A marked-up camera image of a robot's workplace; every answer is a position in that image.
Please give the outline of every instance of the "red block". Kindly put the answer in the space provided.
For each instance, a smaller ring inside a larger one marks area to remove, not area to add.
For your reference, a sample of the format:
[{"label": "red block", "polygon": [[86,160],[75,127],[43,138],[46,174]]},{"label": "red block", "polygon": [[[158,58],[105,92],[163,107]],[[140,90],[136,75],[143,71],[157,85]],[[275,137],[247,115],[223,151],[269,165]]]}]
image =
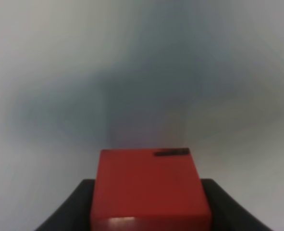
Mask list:
[{"label": "red block", "polygon": [[188,149],[103,150],[92,231],[209,231],[211,211]]}]

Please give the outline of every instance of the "black object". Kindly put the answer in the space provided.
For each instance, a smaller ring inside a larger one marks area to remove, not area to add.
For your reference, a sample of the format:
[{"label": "black object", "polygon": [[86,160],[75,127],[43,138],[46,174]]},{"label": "black object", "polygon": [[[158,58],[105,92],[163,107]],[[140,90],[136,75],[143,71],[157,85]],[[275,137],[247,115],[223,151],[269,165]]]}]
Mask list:
[{"label": "black object", "polygon": [[36,231],[90,231],[89,212],[95,180],[83,180]]},{"label": "black object", "polygon": [[[214,180],[202,179],[211,211],[211,231],[271,231]],[[95,180],[83,180],[68,199],[36,231],[90,231],[89,213]]]},{"label": "black object", "polygon": [[201,180],[212,211],[212,231],[270,231],[214,180]]}]

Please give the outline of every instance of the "red cube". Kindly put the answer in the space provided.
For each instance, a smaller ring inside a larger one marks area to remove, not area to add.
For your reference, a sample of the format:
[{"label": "red cube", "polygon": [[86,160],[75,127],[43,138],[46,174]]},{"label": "red cube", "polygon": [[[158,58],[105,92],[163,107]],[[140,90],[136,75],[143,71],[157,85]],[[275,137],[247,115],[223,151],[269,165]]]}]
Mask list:
[{"label": "red cube", "polygon": [[101,151],[92,231],[209,231],[211,211],[189,149]]}]

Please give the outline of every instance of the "black slot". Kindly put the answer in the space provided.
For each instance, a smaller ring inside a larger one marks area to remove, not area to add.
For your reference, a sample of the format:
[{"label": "black slot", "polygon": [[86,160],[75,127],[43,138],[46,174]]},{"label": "black slot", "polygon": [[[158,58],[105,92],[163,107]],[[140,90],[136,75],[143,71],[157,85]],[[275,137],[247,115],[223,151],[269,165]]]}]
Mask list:
[{"label": "black slot", "polygon": [[169,149],[161,152],[155,152],[155,156],[170,156],[170,155],[189,155],[190,151],[188,148]]}]

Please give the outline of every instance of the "gray background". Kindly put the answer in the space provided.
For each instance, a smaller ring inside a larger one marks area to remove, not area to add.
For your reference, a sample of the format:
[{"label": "gray background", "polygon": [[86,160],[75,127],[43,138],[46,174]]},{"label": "gray background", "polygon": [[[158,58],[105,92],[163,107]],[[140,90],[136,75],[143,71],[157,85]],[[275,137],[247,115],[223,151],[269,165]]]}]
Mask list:
[{"label": "gray background", "polygon": [[41,224],[101,148],[181,146],[284,231],[284,0],[0,0],[0,231]]}]

